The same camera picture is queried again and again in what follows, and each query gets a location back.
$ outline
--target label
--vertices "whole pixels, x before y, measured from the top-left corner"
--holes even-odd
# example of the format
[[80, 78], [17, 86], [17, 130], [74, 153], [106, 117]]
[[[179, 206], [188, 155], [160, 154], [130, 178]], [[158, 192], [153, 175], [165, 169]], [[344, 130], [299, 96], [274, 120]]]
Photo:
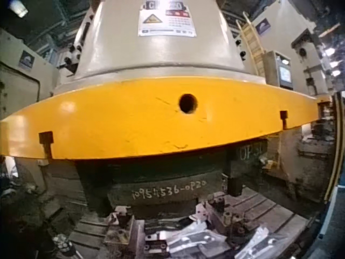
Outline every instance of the label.
[[155, 10], [155, 9], [165, 9], [165, 10], [182, 10], [184, 11], [186, 7], [184, 6], [183, 2], [179, 1], [146, 1], [144, 5], [144, 9], [146, 10]]
[[270, 27], [271, 27], [271, 25], [266, 18], [263, 19], [257, 26], [255, 26], [259, 35], [262, 35]]
[[18, 66], [30, 71], [32, 69], [34, 59], [35, 57], [33, 55], [23, 50]]
[[152, 199], [153, 197], [165, 197], [165, 196], [172, 196], [174, 194], [178, 194], [180, 192], [193, 192], [195, 189], [202, 188], [207, 185], [205, 180], [202, 181], [191, 181], [186, 185], [179, 186], [165, 186], [163, 188], [140, 188], [138, 190], [132, 190], [132, 198], [133, 200], [137, 199]]
[[139, 14], [138, 36], [196, 37], [188, 6], [177, 1], [146, 1]]
[[108, 198], [112, 205], [153, 205], [167, 202], [189, 201], [222, 190], [222, 170], [217, 169], [170, 180], [119, 183], [112, 186]]

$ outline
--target ceiling light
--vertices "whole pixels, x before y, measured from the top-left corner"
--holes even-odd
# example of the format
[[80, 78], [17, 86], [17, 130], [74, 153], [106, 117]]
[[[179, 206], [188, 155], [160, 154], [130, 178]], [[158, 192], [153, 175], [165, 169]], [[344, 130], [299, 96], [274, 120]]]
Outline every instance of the ceiling light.
[[330, 57], [334, 54], [335, 49], [330, 47], [329, 49], [326, 49], [325, 52], [326, 52], [327, 56]]
[[340, 73], [341, 73], [341, 72], [340, 72], [339, 70], [334, 70], [334, 71], [332, 72], [332, 74], [333, 74], [334, 77], [339, 76]]
[[9, 8], [20, 18], [23, 18], [29, 12], [20, 0], [12, 0]]
[[331, 63], [330, 63], [331, 68], [335, 68], [336, 66], [339, 65], [340, 62], [341, 62], [341, 61], [333, 61], [333, 62], [331, 62]]

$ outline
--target metal part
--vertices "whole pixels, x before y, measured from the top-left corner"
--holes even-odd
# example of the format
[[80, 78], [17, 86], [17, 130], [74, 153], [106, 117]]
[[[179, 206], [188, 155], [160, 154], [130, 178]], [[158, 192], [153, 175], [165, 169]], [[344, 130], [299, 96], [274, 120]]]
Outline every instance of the metal part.
[[[188, 119], [178, 106], [178, 100], [186, 92], [193, 93], [198, 102]], [[263, 105], [258, 96], [277, 102]], [[51, 131], [54, 159], [123, 158], [185, 152], [281, 131], [279, 110], [288, 113], [286, 128], [318, 118], [315, 99], [277, 87], [214, 78], [127, 81], [56, 96], [9, 116], [1, 123], [1, 148], [5, 155], [44, 159], [46, 154], [38, 134]], [[114, 114], [118, 115], [116, 124], [110, 119]], [[24, 126], [18, 116], [25, 119]], [[259, 123], [262, 117], [269, 123]], [[86, 121], [88, 127], [80, 131]], [[234, 121], [239, 123], [237, 127], [233, 126]], [[160, 132], [159, 137], [148, 139], [152, 132]]]

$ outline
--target factory equipment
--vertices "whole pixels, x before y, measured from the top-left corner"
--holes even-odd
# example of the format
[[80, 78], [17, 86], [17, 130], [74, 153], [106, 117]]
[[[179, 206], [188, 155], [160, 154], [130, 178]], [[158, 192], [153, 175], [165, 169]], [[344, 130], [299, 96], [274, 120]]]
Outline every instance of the factory equipment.
[[[267, 135], [315, 121], [316, 99], [246, 73], [214, 1], [95, 5], [66, 59], [70, 81], [52, 98], [1, 121], [1, 153], [45, 160], [56, 195], [75, 222], [92, 211], [107, 226], [102, 231], [113, 249], [102, 248], [107, 253], [134, 253], [137, 239], [148, 243], [148, 253], [151, 246], [166, 253], [166, 239], [153, 244], [151, 234], [180, 231], [191, 215], [195, 221], [208, 214], [220, 218], [224, 235], [232, 229], [242, 237], [252, 234], [260, 215], [248, 219], [244, 206], [237, 206], [256, 194], [243, 188], [239, 176], [260, 168]], [[280, 84], [289, 87], [294, 80], [287, 65], [275, 58], [277, 64], [283, 68]], [[306, 225], [258, 198], [266, 210], [283, 210], [285, 221]], [[283, 229], [284, 222], [270, 231]]]
[[269, 85], [293, 90], [290, 60], [276, 51], [266, 52], [263, 56], [266, 82]]

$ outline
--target warning sticker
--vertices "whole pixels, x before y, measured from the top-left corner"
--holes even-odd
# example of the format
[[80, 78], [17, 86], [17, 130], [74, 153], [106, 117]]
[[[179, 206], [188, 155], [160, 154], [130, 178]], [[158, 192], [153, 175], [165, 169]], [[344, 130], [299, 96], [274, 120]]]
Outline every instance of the warning sticker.
[[162, 23], [162, 21], [152, 14], [143, 23]]
[[138, 35], [196, 37], [196, 31], [189, 8], [182, 2], [146, 1], [140, 10]]

